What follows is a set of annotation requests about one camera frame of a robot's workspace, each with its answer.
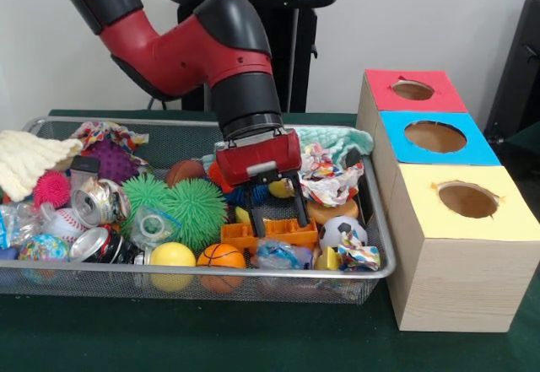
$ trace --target purple spiky ball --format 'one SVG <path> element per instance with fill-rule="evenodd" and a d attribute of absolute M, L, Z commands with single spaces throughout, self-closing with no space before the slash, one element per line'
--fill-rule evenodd
<path fill-rule="evenodd" d="M 131 160 L 129 154 L 110 139 L 92 144 L 86 154 L 100 160 L 100 179 L 106 179 L 121 184 L 131 177 L 138 175 L 138 166 Z"/>

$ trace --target wire mesh basket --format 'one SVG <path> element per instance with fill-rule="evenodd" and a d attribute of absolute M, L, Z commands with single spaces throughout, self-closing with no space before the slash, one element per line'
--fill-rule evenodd
<path fill-rule="evenodd" d="M 137 155 L 146 159 L 161 179 L 165 178 L 173 164 L 183 159 L 202 157 L 212 152 L 214 144 L 221 140 L 217 124 L 204 121 L 46 117 L 30 122 L 24 129 L 39 137 L 63 140 L 77 130 L 82 122 L 103 120 L 115 121 L 135 132 L 149 134 L 149 144 L 139 148 Z M 396 260 L 370 158 L 348 158 L 354 162 L 359 159 L 363 160 L 365 171 L 360 181 L 361 221 L 368 232 L 369 245 L 376 246 L 380 251 L 382 264 L 379 271 L 0 261 L 0 294 L 362 304 L 378 280 L 393 272 Z M 280 208 L 280 204 L 273 206 L 270 202 L 269 208 L 273 214 L 276 208 Z M 285 207 L 278 212 L 284 218 L 294 216 Z M 240 286 L 227 294 L 204 288 L 204 285 L 213 283 Z"/>

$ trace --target red box top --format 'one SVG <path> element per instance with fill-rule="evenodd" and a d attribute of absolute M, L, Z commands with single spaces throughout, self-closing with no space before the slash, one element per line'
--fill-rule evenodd
<path fill-rule="evenodd" d="M 379 111 L 467 112 L 444 71 L 366 70 L 365 75 Z"/>

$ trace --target yellow box top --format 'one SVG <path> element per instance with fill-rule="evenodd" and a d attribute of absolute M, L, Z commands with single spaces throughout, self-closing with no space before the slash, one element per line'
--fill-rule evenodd
<path fill-rule="evenodd" d="M 540 241 L 540 224 L 505 167 L 399 168 L 426 238 Z"/>

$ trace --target table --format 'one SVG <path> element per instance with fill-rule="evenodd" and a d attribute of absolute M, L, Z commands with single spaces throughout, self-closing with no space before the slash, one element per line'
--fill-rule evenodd
<path fill-rule="evenodd" d="M 211 118 L 182 111 L 52 114 Z M 355 115 L 284 118 L 355 123 Z M 508 334 L 400 332 L 384 282 L 363 306 L 0 295 L 0 320 L 0 370 L 6 371 L 532 371 L 540 364 L 538 275 Z"/>

